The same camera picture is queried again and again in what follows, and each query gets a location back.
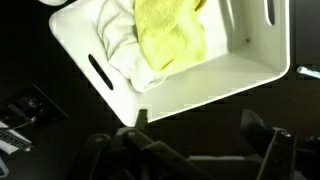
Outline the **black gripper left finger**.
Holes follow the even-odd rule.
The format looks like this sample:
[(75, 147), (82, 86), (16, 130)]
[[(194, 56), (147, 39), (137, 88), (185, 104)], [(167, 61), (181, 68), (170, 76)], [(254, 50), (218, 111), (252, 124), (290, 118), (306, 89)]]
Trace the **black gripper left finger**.
[(138, 112), (138, 116), (136, 119), (135, 127), (137, 129), (144, 129), (148, 124), (148, 117), (147, 117), (147, 109), (140, 109)]

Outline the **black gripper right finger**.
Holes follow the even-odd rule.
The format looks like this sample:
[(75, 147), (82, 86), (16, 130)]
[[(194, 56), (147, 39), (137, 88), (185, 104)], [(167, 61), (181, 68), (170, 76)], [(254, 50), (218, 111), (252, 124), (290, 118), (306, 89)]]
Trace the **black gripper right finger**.
[(242, 112), (240, 129), (242, 135), (254, 149), (266, 149), (275, 132), (256, 112), (249, 109)]

